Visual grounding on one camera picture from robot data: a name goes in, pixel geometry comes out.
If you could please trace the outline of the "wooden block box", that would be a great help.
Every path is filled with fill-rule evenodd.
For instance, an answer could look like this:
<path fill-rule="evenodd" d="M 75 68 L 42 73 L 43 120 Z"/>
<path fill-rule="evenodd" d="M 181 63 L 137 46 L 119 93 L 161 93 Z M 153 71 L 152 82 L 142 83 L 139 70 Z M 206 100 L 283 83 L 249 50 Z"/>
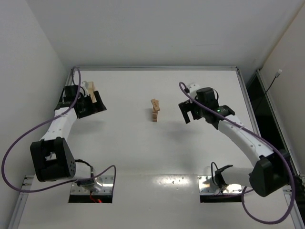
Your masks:
<path fill-rule="evenodd" d="M 96 97 L 94 95 L 94 91 L 95 91 L 95 85 L 93 82 L 88 82 L 87 83 L 87 91 L 91 97 L 91 100 L 93 103 L 97 102 Z"/>

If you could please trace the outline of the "wood block with print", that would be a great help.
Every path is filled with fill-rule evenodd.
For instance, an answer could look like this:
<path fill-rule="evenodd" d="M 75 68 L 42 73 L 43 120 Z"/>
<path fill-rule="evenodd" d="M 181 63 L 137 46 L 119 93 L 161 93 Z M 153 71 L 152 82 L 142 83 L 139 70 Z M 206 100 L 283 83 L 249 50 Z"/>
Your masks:
<path fill-rule="evenodd" d="M 159 112 L 160 111 L 159 101 L 156 100 L 156 99 L 152 99 L 151 103 L 152 103 L 152 111 L 153 112 Z"/>

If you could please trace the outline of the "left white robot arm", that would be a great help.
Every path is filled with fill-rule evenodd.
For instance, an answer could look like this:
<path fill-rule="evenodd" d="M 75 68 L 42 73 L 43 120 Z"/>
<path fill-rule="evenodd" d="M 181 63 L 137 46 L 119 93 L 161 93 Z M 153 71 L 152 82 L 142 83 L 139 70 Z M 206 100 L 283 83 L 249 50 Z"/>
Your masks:
<path fill-rule="evenodd" d="M 51 122 L 46 134 L 40 141 L 33 142 L 30 153 L 40 182 L 73 178 L 76 174 L 76 161 L 67 144 L 74 122 L 107 110 L 97 90 L 91 93 L 81 87 L 80 95 L 73 105 L 78 86 L 65 86 L 63 95 L 55 108 L 56 120 Z"/>

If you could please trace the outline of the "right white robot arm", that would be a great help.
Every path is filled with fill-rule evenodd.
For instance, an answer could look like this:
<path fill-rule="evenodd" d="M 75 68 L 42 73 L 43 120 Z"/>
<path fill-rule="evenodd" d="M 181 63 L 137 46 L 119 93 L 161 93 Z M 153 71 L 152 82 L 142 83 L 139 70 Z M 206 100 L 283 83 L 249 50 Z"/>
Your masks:
<path fill-rule="evenodd" d="M 219 105 L 219 94 L 213 88 L 200 88 L 195 83 L 187 86 L 183 82 L 179 83 L 179 87 L 188 98 L 178 105 L 185 122 L 190 122 L 188 113 L 192 114 L 194 120 L 205 119 L 227 136 L 253 166 L 252 169 L 233 165 L 218 168 L 212 173 L 212 181 L 216 186 L 223 188 L 236 183 L 252 188 L 261 197 L 266 197 L 286 185 L 294 186 L 288 152 L 276 149 L 244 127 L 229 106 Z"/>

